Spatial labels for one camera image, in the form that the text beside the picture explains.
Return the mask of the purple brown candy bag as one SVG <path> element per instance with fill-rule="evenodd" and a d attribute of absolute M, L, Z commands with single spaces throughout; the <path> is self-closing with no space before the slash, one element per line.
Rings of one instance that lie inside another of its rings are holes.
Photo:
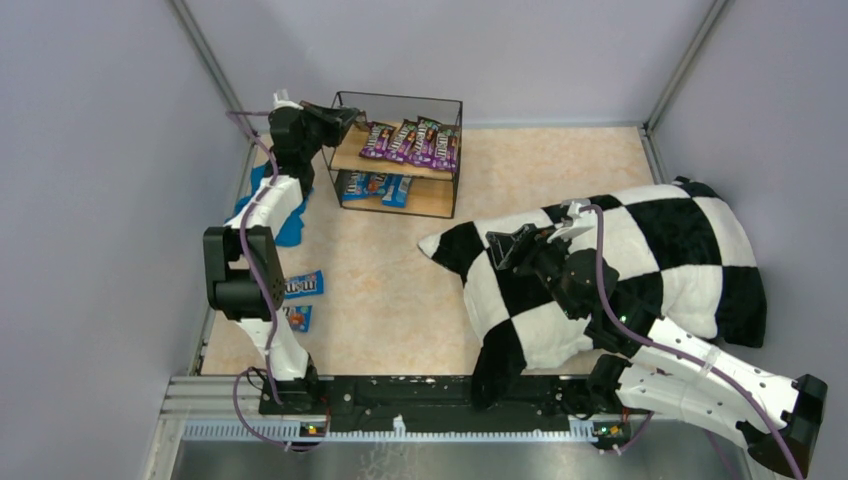
<path fill-rule="evenodd" d="M 416 167 L 430 167 L 435 156 L 436 138 L 442 124 L 429 117 L 419 116 L 415 128 L 413 149 L 409 162 Z"/>

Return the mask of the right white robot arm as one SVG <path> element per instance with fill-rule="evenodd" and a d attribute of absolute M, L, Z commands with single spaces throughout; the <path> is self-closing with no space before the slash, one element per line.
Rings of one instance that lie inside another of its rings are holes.
<path fill-rule="evenodd" d="M 586 388 L 596 411 L 646 410 L 720 435 L 771 471 L 807 476 L 827 386 L 760 370 L 654 311 L 621 288 L 648 255 L 602 224 L 529 224 L 486 241 L 499 270 L 540 279 L 602 349 Z"/>

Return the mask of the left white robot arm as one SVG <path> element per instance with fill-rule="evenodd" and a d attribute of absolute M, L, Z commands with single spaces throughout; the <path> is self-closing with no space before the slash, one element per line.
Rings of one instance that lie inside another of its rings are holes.
<path fill-rule="evenodd" d="M 207 299 L 254 341 L 274 401 L 280 399 L 281 382 L 306 379 L 310 366 L 309 354 L 281 311 L 285 278 L 275 238 L 312 190 L 315 155 L 339 146 L 360 115 L 357 108 L 278 100 L 267 114 L 272 142 L 265 144 L 250 127 L 248 113 L 227 114 L 266 154 L 267 163 L 257 190 L 239 212 L 204 233 Z"/>

